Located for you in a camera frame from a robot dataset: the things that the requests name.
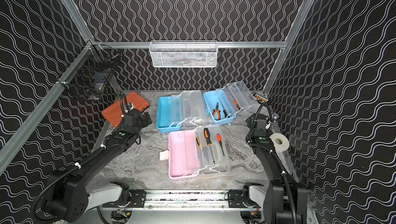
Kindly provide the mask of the pink toolbox with clear lid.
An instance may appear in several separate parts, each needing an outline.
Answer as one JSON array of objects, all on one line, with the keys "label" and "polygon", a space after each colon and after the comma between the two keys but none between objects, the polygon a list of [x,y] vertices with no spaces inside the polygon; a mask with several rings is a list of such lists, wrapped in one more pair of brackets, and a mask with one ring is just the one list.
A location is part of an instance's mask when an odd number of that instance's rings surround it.
[{"label": "pink toolbox with clear lid", "polygon": [[[204,136],[208,128],[212,142],[215,163]],[[223,150],[217,141],[217,134],[222,137]],[[159,155],[161,161],[168,161],[168,175],[172,180],[194,178],[198,174],[213,175],[231,171],[229,155],[220,125],[207,125],[192,130],[173,131],[168,136],[168,149]]]}]

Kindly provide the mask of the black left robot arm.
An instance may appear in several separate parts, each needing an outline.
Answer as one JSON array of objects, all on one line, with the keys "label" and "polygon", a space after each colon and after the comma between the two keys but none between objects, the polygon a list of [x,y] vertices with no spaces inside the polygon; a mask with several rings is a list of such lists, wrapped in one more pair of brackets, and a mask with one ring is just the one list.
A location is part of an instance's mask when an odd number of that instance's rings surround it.
[{"label": "black left robot arm", "polygon": [[135,108],[120,93],[121,121],[104,138],[101,146],[88,157],[66,170],[55,170],[48,177],[46,187],[31,205],[31,219],[36,224],[51,224],[59,220],[74,222],[90,209],[92,195],[86,186],[91,179],[114,158],[133,144],[141,144],[141,130],[152,124],[148,112]]}]

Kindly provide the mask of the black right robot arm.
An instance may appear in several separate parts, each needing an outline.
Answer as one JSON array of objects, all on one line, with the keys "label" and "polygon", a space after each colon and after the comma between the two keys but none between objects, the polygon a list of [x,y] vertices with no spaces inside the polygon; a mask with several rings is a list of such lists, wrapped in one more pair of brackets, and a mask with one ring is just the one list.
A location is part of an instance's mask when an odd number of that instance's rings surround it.
[{"label": "black right robot arm", "polygon": [[246,144],[262,163],[269,179],[269,185],[261,197],[253,189],[258,185],[249,185],[247,196],[258,204],[267,224],[306,224],[307,223],[307,188],[297,182],[286,170],[275,149],[275,138],[270,136],[274,118],[261,113],[263,107],[269,108],[263,102],[258,110],[246,119],[250,129],[245,137]]}]

